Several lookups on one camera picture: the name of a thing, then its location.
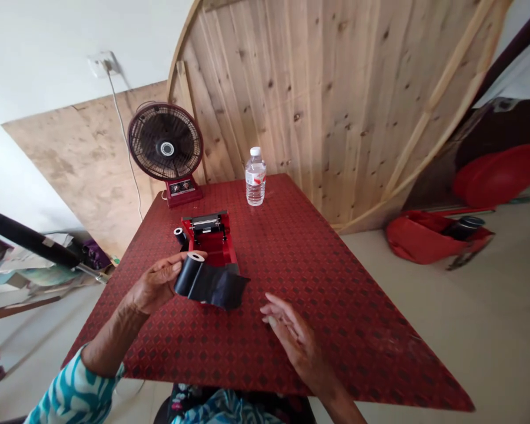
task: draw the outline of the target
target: teal patterned shirt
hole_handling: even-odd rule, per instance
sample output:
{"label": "teal patterned shirt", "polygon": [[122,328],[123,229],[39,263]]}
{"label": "teal patterned shirt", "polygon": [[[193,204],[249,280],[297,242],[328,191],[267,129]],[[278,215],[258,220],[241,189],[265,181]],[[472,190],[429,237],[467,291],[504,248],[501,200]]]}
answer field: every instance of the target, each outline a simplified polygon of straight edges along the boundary
{"label": "teal patterned shirt", "polygon": [[[82,363],[81,350],[55,377],[35,409],[25,419],[30,424],[100,424],[112,407],[112,393],[122,378],[124,365],[115,378],[99,377]],[[218,390],[203,405],[177,416],[179,423],[281,424],[278,418],[239,399],[233,390]]]}

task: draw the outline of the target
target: black paper roll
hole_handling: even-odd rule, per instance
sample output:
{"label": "black paper roll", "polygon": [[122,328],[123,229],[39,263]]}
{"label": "black paper roll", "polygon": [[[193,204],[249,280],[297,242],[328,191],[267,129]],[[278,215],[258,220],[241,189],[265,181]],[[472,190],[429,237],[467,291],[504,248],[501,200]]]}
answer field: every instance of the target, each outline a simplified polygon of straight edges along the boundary
{"label": "black paper roll", "polygon": [[177,227],[173,231],[173,234],[175,235],[175,238],[181,245],[181,251],[187,251],[188,250],[188,237],[184,233],[183,229],[181,227]]}
{"label": "black paper roll", "polygon": [[181,273],[175,282],[175,293],[181,296],[190,297],[190,292],[193,289],[194,281],[198,272],[204,264],[204,258],[195,252],[188,252],[187,258],[183,262]]}
{"label": "black paper roll", "polygon": [[230,310],[241,305],[241,297],[249,281],[229,272],[228,267],[209,266],[203,257],[188,252],[174,289],[180,296]]}

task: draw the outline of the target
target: red fan base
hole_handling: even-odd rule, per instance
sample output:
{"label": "red fan base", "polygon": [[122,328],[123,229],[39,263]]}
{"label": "red fan base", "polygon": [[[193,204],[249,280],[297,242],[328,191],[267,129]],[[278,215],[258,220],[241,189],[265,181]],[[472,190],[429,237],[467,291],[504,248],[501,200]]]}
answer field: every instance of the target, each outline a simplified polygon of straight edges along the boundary
{"label": "red fan base", "polygon": [[167,204],[169,208],[179,206],[204,197],[202,190],[194,181],[192,175],[180,180],[166,181],[167,184]]}

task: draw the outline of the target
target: patterned sleeve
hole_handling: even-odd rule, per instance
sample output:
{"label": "patterned sleeve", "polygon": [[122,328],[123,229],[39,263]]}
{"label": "patterned sleeve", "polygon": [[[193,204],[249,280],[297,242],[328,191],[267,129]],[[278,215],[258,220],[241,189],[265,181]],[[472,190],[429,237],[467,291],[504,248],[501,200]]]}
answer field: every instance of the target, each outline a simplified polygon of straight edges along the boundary
{"label": "patterned sleeve", "polygon": [[112,392],[122,378],[103,378],[82,363],[81,350],[55,377],[39,404],[25,419],[30,424],[103,423],[112,407]]}

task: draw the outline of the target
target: red bag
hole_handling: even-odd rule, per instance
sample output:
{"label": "red bag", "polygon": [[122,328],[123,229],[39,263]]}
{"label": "red bag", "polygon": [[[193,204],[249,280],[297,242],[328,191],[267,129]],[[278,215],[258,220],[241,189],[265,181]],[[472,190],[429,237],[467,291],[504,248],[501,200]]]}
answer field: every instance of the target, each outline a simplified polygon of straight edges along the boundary
{"label": "red bag", "polygon": [[406,211],[391,221],[385,232],[395,255],[419,264],[458,256],[453,264],[457,268],[473,259],[492,240],[494,233],[481,227],[467,241],[441,235],[440,232],[453,222],[455,220],[428,212]]}

